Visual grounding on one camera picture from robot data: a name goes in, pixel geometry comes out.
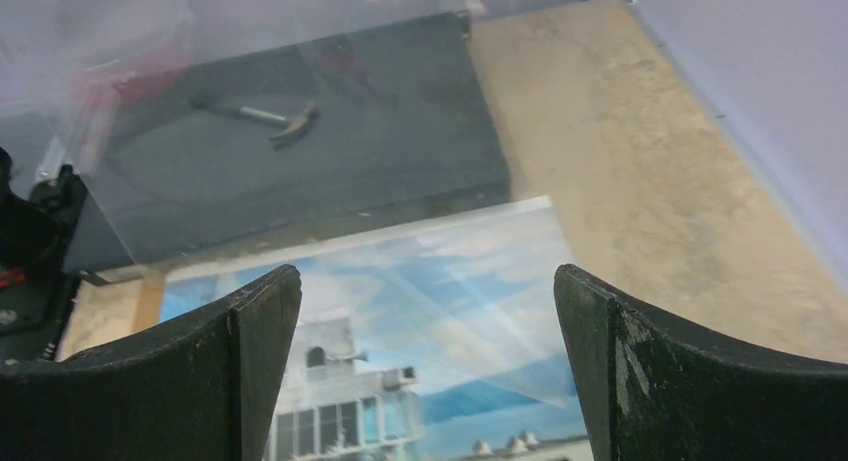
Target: wooden table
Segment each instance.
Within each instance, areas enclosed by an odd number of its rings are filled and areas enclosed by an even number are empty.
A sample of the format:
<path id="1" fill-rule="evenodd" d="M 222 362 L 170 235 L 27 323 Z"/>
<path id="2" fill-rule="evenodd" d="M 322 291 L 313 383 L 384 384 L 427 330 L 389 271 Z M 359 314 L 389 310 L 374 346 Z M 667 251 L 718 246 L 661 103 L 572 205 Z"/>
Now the wooden table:
<path id="1" fill-rule="evenodd" d="M 622 1 L 481 23 L 469 49 L 516 198 L 550 196 L 582 267 L 717 331 L 848 362 L 848 297 Z M 149 326 L 160 282 L 86 287 L 63 354 Z"/>

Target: hammer head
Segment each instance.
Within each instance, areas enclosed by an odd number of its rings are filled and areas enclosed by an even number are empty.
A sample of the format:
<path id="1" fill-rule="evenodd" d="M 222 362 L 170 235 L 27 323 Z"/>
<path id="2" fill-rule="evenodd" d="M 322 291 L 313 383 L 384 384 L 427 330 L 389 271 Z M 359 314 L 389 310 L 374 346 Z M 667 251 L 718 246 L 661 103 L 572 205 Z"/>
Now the hammer head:
<path id="1" fill-rule="evenodd" d="M 317 115 L 318 105 L 310 101 L 300 114 L 289 118 L 289 125 L 282 133 L 271 136 L 268 141 L 273 143 L 275 149 L 285 146 L 287 142 L 295 140 L 305 133 Z"/>

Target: photograph of building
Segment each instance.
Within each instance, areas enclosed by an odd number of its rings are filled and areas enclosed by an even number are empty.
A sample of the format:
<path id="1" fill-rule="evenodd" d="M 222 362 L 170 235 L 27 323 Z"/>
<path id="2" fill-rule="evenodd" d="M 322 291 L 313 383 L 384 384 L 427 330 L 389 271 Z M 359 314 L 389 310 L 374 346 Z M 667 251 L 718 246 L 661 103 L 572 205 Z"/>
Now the photograph of building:
<path id="1" fill-rule="evenodd" d="M 283 263 L 303 301 L 266 461 L 591 461 L 546 198 L 176 271 L 162 320 Z"/>

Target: white border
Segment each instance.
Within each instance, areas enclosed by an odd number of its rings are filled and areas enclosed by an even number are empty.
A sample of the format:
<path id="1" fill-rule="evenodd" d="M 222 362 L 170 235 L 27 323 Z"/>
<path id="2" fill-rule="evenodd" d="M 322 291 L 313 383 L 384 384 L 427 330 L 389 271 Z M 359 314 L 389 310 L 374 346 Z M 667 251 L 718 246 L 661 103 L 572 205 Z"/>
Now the white border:
<path id="1" fill-rule="evenodd" d="M 340 251 L 343 249 L 355 248 L 358 246 L 376 244 L 412 234 L 421 234 L 428 231 L 462 226 L 481 221 L 486 218 L 526 213 L 550 207 L 552 207 L 550 199 L 547 196 L 539 196 L 537 198 L 527 199 L 524 201 L 516 201 L 490 208 L 477 209 L 465 213 L 445 216 L 443 218 L 415 221 L 399 226 L 391 226 L 388 228 L 342 236 L 301 246 L 277 249 L 261 254 L 187 266 L 171 271 L 165 277 L 165 280 L 166 282 L 173 282 L 203 276 L 231 273 L 234 271 L 280 263 L 285 260 L 305 258 Z"/>

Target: white building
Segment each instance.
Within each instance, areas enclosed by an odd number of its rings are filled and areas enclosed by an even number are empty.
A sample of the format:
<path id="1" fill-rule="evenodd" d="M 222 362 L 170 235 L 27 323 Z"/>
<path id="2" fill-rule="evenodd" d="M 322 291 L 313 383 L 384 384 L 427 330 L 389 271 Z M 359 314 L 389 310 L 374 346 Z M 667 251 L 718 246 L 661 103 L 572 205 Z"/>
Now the white building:
<path id="1" fill-rule="evenodd" d="M 266 447 L 266 461 L 421 459 L 415 368 L 357 373 L 348 316 L 304 320 L 295 330 Z"/>

